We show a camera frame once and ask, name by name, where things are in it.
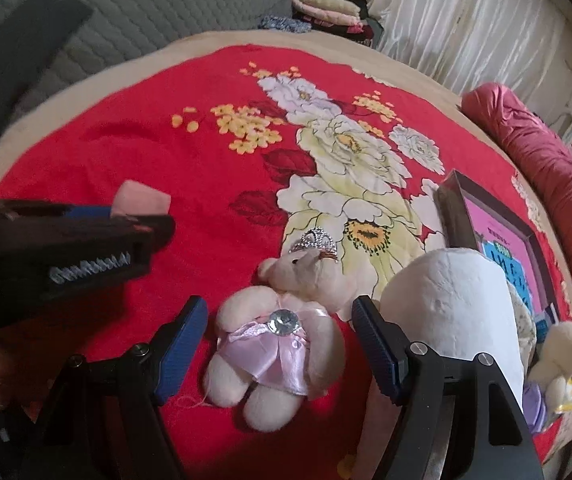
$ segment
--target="red bedspread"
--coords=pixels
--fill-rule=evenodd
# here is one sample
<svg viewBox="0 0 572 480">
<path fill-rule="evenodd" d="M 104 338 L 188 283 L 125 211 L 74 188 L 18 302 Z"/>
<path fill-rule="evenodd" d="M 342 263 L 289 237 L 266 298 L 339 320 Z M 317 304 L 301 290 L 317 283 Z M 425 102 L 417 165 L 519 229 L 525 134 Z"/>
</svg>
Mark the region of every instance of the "red bedspread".
<svg viewBox="0 0 572 480">
<path fill-rule="evenodd" d="M 233 46 L 189 60 L 99 102 L 0 183 L 4 198 L 109 204 L 125 179 L 143 182 L 172 196 L 170 246 L 150 275 L 3 335 L 25 356 L 27 380 L 53 377 L 74 351 L 113 357 L 150 338 L 191 294 L 215 312 L 259 262 L 314 225 L 335 237 L 360 292 L 378 297 L 397 270 L 443 243 L 432 191 L 453 168 L 528 221 L 513 168 L 419 97 L 296 50 Z M 283 430 L 259 434 L 240 408 L 200 402 L 210 330 L 162 409 L 189 477 L 337 478 L 338 462 L 355 452 L 370 381 L 354 334 L 343 331 L 341 382 Z"/>
</svg>

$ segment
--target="teddy bear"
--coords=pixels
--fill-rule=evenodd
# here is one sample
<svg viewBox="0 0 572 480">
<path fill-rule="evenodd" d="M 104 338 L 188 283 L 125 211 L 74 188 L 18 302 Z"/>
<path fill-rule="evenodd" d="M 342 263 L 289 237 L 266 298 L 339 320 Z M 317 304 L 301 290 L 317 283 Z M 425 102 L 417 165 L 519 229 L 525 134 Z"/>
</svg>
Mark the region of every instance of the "teddy bear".
<svg viewBox="0 0 572 480">
<path fill-rule="evenodd" d="M 238 405 L 254 430 L 276 431 L 344 371 L 344 338 L 331 314 L 349 312 L 354 279 L 337 261 L 336 245 L 321 228 L 304 233 L 288 253 L 263 261 L 261 283 L 220 306 L 218 349 L 208 363 L 204 390 L 222 408 Z"/>
<path fill-rule="evenodd" d="M 572 321 L 553 325 L 541 347 L 540 360 L 533 365 L 528 380 L 537 383 L 549 413 L 565 402 L 566 384 L 572 378 Z"/>
</svg>

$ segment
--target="white plush toy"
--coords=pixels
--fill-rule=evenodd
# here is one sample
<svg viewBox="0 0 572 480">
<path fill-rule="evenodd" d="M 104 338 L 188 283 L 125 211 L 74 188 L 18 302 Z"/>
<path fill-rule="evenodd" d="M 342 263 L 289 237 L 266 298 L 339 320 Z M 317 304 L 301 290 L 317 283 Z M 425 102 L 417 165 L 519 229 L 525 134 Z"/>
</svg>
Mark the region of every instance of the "white plush toy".
<svg viewBox="0 0 572 480">
<path fill-rule="evenodd" d="M 554 412 L 564 404 L 566 384 L 572 377 L 572 321 L 553 325 L 540 352 L 540 360 L 531 368 L 528 380 L 545 392 L 546 407 Z"/>
</svg>

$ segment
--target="white flower print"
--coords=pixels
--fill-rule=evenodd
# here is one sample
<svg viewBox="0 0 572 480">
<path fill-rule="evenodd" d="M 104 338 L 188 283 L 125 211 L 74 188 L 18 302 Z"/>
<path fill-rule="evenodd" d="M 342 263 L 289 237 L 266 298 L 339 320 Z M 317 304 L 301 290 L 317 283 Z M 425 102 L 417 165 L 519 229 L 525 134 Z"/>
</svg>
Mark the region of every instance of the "white flower print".
<svg viewBox="0 0 572 480">
<path fill-rule="evenodd" d="M 416 160 L 428 170 L 440 175 L 444 174 L 444 165 L 440 160 L 440 149 L 432 142 L 432 139 L 401 124 L 393 128 L 393 131 L 388 134 L 388 138 L 408 158 Z"/>
<path fill-rule="evenodd" d="M 378 79 L 375 76 L 371 76 L 371 75 L 364 73 L 361 70 L 358 70 L 356 68 L 353 68 L 352 71 L 357 73 L 357 74 L 363 75 L 366 79 L 372 79 L 375 83 L 380 83 L 380 84 L 389 86 L 391 88 L 397 88 L 395 85 L 393 85 L 393 83 L 389 83 L 388 81 L 384 81 L 383 79 Z"/>
<path fill-rule="evenodd" d="M 429 234 L 424 241 L 426 252 L 446 247 L 442 220 L 435 204 L 434 194 L 437 184 L 429 178 L 422 179 L 422 192 L 424 194 L 411 196 L 410 205 L 426 227 L 434 233 Z"/>
<path fill-rule="evenodd" d="M 562 280 L 561 282 L 562 287 L 562 295 L 564 297 L 564 301 L 567 305 L 570 305 L 570 293 L 568 292 L 568 285 L 566 284 L 566 280 Z"/>
<path fill-rule="evenodd" d="M 393 275 L 424 252 L 417 238 L 421 224 L 396 190 L 375 194 L 362 189 L 355 196 L 350 193 L 355 189 L 333 189 L 319 175 L 293 175 L 288 188 L 277 192 L 279 207 L 290 213 L 282 251 L 307 230 L 325 229 L 337 243 L 344 273 L 357 281 L 358 293 L 377 300 Z"/>
<path fill-rule="evenodd" d="M 535 229 L 537 229 L 537 231 L 539 231 L 540 233 L 543 233 L 544 227 L 541 224 L 540 208 L 538 207 L 537 203 L 533 199 L 531 199 L 530 196 L 528 196 L 528 193 L 526 193 L 524 185 L 519 180 L 517 174 L 511 177 L 511 183 L 512 186 L 515 188 L 515 191 L 519 193 L 519 196 L 521 196 L 524 202 L 526 203 L 526 208 L 528 209 L 528 218 L 535 226 Z"/>
<path fill-rule="evenodd" d="M 279 108 L 286 110 L 291 124 L 307 124 L 314 119 L 330 120 L 342 113 L 339 106 L 328 99 L 326 92 L 301 77 L 285 75 L 265 77 L 257 81 Z"/>
<path fill-rule="evenodd" d="M 384 140 L 343 115 L 311 121 L 297 132 L 297 144 L 313 156 L 318 173 L 334 189 L 341 186 L 336 180 L 351 180 L 357 187 L 384 194 L 391 185 L 406 187 L 404 178 L 411 176 Z"/>
</svg>

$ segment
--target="red pillow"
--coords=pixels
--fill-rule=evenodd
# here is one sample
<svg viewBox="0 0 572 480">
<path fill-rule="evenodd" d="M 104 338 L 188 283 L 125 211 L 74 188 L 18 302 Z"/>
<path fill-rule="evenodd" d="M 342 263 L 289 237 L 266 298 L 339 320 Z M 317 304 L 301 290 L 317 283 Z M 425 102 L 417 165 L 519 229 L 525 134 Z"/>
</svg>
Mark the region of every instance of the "red pillow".
<svg viewBox="0 0 572 480">
<path fill-rule="evenodd" d="M 505 86 L 464 95 L 462 111 L 512 158 L 546 206 L 572 273 L 572 152 Z"/>
</svg>

